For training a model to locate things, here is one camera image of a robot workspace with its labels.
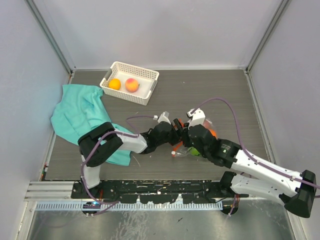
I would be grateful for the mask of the clear zip bag orange seal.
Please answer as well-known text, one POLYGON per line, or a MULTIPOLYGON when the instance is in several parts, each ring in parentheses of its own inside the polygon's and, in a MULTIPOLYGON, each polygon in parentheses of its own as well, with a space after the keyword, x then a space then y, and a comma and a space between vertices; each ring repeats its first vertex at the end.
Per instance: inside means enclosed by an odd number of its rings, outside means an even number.
MULTIPOLYGON (((184 127, 189 126, 189 123, 183 123, 184 127)), ((205 119, 203 122, 203 125, 196 125, 196 133, 197 133, 197 139, 194 143, 193 148, 196 148, 198 152, 200 153, 200 157, 206 157, 207 154, 212 150, 216 148, 216 144, 219 143, 218 139, 212 136, 209 129, 213 129, 213 124, 209 119, 205 119)), ((171 152, 171 155, 173 157, 183 157, 188 154, 190 154, 189 149, 192 147, 185 147, 183 145, 183 142, 179 142, 173 147, 173 150, 171 152)))

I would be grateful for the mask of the fake peach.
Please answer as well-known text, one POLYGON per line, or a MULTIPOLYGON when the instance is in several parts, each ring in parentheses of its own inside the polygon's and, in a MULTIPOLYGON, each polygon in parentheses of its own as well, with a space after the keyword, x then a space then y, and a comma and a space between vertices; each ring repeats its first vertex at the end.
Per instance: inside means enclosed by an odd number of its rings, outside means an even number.
POLYGON ((134 93, 139 89, 139 82, 135 79, 135 78, 128 78, 125 81, 125 89, 130 92, 130 93, 134 93))

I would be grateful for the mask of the yellow fake lemon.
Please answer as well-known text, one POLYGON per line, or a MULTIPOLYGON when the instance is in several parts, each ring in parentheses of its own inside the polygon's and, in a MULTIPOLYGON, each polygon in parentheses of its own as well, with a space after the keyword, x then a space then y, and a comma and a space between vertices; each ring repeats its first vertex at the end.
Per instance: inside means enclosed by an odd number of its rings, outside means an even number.
POLYGON ((116 91, 120 90, 121 86, 122 86, 122 83, 118 78, 113 78, 108 83, 108 87, 116 91))

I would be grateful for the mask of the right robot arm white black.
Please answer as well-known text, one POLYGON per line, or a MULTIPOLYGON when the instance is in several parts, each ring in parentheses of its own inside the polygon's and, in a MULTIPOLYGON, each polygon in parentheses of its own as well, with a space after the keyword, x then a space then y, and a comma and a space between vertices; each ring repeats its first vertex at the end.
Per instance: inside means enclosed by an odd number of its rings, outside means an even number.
POLYGON ((254 177, 250 180, 235 172, 226 172, 219 184, 223 196, 253 195, 275 201, 298 217, 311 216, 316 196, 316 175, 313 172, 298 172, 275 165, 233 141, 216 138, 200 124, 184 127, 181 139, 186 147, 194 147, 216 166, 254 177))

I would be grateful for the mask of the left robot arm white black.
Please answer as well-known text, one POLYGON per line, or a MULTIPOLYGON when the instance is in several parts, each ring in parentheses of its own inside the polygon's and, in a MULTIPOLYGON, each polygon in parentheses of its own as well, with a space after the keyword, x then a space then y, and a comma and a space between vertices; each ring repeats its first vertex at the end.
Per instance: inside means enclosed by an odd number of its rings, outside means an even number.
POLYGON ((78 140, 82 157, 82 192, 88 198, 100 193, 100 169, 116 151, 130 151, 137 154, 149 154, 163 144, 177 145, 182 140, 184 124, 177 118, 161 121, 155 127, 140 134, 116 130, 110 122, 105 122, 86 133, 78 140))

